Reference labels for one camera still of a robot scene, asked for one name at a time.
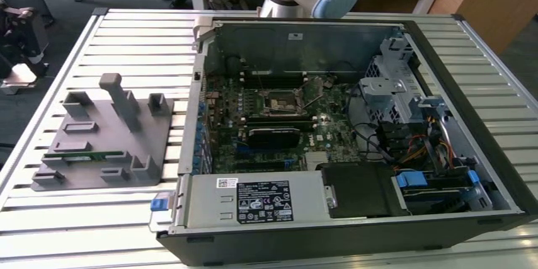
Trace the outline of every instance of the green circuit board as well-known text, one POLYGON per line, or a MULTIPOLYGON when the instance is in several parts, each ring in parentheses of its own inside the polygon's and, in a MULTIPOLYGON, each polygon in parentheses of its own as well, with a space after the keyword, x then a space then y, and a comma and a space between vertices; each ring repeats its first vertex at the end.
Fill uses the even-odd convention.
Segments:
MULTIPOLYGON (((332 85, 328 80, 327 76, 309 76, 300 92, 295 91, 293 95, 292 89, 248 89, 239 79, 209 79, 213 173, 303 171, 307 170, 304 153, 312 151, 325 152, 329 162, 360 160, 351 125, 341 111, 351 85, 332 85), (293 110, 307 115, 312 119, 309 125, 313 125, 308 131, 300 132, 297 146, 281 150, 249 149, 244 140, 248 127, 241 118, 260 117, 267 113, 291 113, 293 110)), ((277 122, 268 124, 277 127, 277 122)))

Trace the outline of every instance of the sticker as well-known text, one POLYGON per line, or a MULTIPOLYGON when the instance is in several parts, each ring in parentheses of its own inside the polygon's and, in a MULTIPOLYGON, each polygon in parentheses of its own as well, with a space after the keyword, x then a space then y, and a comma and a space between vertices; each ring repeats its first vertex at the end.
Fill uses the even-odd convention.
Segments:
POLYGON ((216 179, 217 188, 235 188, 237 187, 237 178, 219 178, 216 179))
POLYGON ((92 158, 88 156, 80 156, 80 157, 64 157, 62 160, 65 162, 85 162, 85 161, 90 161, 92 158))
POLYGON ((293 220, 288 181, 237 183, 237 222, 240 224, 293 220))
POLYGON ((301 40, 303 39, 303 34, 301 33, 287 34, 287 39, 288 40, 301 40))

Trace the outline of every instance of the power supply label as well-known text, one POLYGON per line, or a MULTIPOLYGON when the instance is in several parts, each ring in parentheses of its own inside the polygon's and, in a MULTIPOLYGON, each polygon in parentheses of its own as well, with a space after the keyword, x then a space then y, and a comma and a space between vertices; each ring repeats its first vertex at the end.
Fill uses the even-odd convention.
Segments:
POLYGON ((292 196, 288 181, 237 183, 240 224, 291 222, 292 196))

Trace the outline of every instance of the aluminum table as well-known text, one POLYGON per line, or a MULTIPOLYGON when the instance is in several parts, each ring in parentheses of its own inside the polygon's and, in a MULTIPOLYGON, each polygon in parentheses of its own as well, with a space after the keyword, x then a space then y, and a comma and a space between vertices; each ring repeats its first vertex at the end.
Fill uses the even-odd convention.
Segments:
MULTIPOLYGON (((197 16, 251 12, 110 9, 93 15, 0 172, 0 267, 184 268, 148 230, 149 201, 173 190, 191 83, 192 25, 197 16), (104 72, 141 98, 173 98, 162 182, 157 186, 34 192, 30 177, 65 114, 69 91, 109 98, 104 72)), ((349 14, 347 18, 411 18, 538 197, 538 103, 464 21, 448 15, 349 14)), ((432 80, 423 71, 425 82, 432 80)), ((404 251, 229 268, 538 268, 538 224, 483 234, 450 249, 404 251)))

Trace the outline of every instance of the motherboard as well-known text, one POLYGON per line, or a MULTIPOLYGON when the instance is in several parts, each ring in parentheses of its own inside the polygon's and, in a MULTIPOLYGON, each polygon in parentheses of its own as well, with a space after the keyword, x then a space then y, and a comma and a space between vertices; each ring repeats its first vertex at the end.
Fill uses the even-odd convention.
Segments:
POLYGON ((212 173, 313 170, 360 160, 345 116, 351 84, 331 75, 208 77, 212 173))

